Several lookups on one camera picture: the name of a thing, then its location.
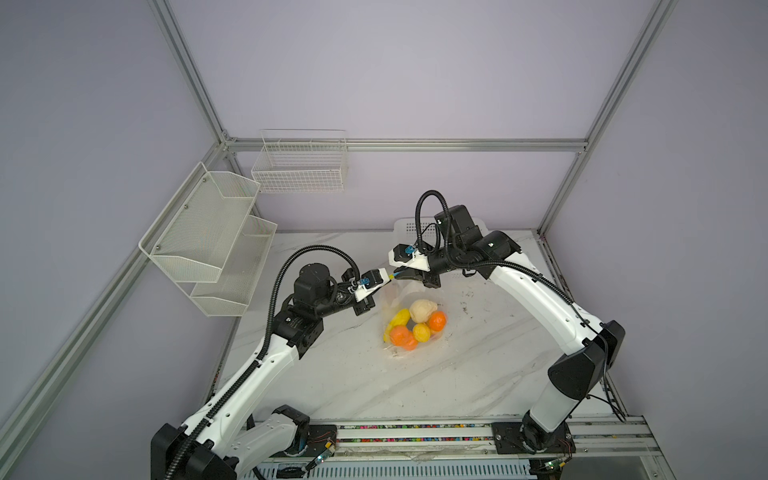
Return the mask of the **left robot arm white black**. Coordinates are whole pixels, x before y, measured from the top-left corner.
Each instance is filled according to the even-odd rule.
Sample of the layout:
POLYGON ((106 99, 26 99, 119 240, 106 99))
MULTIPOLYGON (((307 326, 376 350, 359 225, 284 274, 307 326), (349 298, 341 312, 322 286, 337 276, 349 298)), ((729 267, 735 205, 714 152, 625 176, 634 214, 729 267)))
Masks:
POLYGON ((269 386, 302 359, 323 333, 326 317, 346 309, 357 315, 371 310, 373 293, 389 280, 383 268, 361 275, 348 270, 337 282, 323 264, 302 267, 292 294, 271 314, 271 326, 257 351, 180 426, 165 424, 154 435, 151 478, 240 479, 274 454, 302 452, 308 415, 282 405, 254 426, 249 419, 269 386))

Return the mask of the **orange tangerine front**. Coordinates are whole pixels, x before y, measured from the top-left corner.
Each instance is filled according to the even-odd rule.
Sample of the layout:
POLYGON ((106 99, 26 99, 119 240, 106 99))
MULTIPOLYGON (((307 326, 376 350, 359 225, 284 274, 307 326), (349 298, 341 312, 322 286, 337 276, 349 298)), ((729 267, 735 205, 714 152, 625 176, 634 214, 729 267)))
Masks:
POLYGON ((415 350, 419 345, 419 342, 415 339, 409 339, 403 343, 402 348, 407 351, 415 350))

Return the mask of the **white garlic bulb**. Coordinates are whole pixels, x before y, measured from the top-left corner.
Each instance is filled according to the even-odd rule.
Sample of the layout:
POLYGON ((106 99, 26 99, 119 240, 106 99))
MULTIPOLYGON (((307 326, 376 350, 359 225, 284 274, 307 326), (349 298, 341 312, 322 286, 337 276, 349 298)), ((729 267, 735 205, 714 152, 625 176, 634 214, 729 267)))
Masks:
POLYGON ((438 310, 438 304, 428 299, 415 300, 409 307, 411 320, 416 323, 426 323, 429 316, 438 310))

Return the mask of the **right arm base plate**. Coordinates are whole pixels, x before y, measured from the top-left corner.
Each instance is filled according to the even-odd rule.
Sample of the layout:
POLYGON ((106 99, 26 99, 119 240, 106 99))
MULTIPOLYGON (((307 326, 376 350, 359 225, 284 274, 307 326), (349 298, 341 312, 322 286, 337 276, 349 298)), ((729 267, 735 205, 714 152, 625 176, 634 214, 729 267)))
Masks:
POLYGON ((570 455, 576 450, 568 425, 563 422, 553 432, 542 430, 535 422, 494 422, 492 440, 496 452, 504 455, 570 455))

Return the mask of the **small yellow lemon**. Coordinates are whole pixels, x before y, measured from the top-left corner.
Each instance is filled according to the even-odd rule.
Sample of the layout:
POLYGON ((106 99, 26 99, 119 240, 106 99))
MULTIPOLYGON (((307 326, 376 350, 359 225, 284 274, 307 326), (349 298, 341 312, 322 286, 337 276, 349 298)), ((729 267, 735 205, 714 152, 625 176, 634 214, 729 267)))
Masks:
POLYGON ((426 323, 419 323, 414 325, 412 334, 417 342, 426 343, 431 339, 432 331, 426 323))

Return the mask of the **clear zip top bag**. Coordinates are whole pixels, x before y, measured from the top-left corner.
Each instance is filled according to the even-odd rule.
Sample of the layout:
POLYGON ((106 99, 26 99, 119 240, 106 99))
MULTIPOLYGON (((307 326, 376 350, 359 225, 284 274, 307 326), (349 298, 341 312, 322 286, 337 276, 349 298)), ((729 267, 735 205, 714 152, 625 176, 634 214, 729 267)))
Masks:
POLYGON ((381 342, 390 356, 429 350, 449 331, 451 317, 441 290, 391 276, 379 300, 381 342))

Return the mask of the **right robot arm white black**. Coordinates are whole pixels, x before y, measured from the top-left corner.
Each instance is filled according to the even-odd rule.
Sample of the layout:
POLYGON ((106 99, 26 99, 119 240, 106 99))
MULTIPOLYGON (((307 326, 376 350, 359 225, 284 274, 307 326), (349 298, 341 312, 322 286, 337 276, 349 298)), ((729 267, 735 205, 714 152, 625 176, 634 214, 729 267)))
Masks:
POLYGON ((416 239, 389 252, 395 277, 437 288, 448 272, 478 273, 525 307, 562 351, 547 371, 542 394, 523 416, 518 435, 522 449, 544 452, 558 441, 567 418, 610 370, 626 331, 617 321, 603 322, 579 306, 537 270, 506 233, 482 233, 465 206, 437 214, 435 223, 440 245, 416 239))

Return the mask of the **orange tangerine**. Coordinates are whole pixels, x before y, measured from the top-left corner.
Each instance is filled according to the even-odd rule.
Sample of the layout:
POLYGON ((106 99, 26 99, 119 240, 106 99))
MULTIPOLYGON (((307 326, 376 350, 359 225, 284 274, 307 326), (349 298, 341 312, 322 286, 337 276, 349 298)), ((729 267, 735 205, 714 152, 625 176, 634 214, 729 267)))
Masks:
POLYGON ((427 325, 432 332, 441 332, 447 324, 446 314, 442 311, 433 312, 427 321, 427 325))
POLYGON ((411 341, 412 333, 405 325, 398 325, 389 331, 388 337, 393 345, 404 347, 411 341))
POLYGON ((415 339, 409 339, 403 343, 402 348, 407 351, 415 350, 419 345, 419 342, 415 339))

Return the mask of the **orange tangerine back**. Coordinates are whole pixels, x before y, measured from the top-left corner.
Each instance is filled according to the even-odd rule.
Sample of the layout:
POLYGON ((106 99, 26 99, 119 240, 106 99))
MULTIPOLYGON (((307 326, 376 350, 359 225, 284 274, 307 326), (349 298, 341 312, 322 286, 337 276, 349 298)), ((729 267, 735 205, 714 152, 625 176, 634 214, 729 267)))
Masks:
POLYGON ((433 312, 427 321, 427 325, 432 332, 441 332, 447 324, 446 314, 442 311, 433 312))

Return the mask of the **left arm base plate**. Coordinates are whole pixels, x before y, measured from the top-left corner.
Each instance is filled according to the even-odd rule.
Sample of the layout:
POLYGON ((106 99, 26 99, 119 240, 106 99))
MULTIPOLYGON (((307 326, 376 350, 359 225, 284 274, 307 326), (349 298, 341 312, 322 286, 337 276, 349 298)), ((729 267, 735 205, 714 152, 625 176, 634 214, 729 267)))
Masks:
POLYGON ((338 427, 334 424, 310 424, 306 438, 298 447, 291 446, 282 451, 282 457, 314 457, 326 449, 328 442, 335 444, 338 427))

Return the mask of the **white plastic perforated basket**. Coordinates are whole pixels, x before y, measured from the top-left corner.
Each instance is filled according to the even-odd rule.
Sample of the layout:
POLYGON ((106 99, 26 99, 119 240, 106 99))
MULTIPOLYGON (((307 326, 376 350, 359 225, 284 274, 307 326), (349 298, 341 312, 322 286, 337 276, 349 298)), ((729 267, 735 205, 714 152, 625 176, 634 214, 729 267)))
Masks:
MULTIPOLYGON (((434 244, 438 236, 435 219, 433 217, 422 217, 420 225, 422 227, 422 238, 426 242, 434 244)), ((413 244, 417 240, 415 220, 413 218, 396 220, 393 234, 396 244, 413 244)))

